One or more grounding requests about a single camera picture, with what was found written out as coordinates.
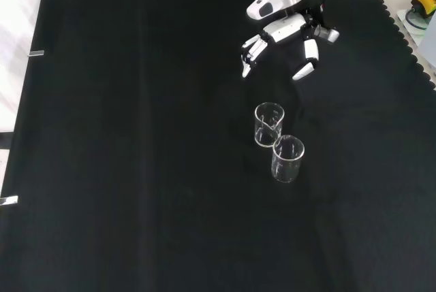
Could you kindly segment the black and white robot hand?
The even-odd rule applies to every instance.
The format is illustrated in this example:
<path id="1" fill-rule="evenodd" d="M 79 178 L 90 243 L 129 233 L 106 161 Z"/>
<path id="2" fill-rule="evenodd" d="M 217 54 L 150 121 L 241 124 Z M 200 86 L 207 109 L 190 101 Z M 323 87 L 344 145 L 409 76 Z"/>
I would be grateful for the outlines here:
<path id="1" fill-rule="evenodd" d="M 321 6 L 308 7 L 301 12 L 275 20 L 266 25 L 261 33 L 248 39 L 242 45 L 242 77 L 246 78 L 257 66 L 261 54 L 268 47 L 290 43 L 300 38 L 304 61 L 292 76 L 294 81 L 300 80 L 314 72 L 319 62 L 319 49 L 315 39 L 318 37 L 333 44 L 339 36 L 340 33 L 336 29 L 324 26 Z"/>

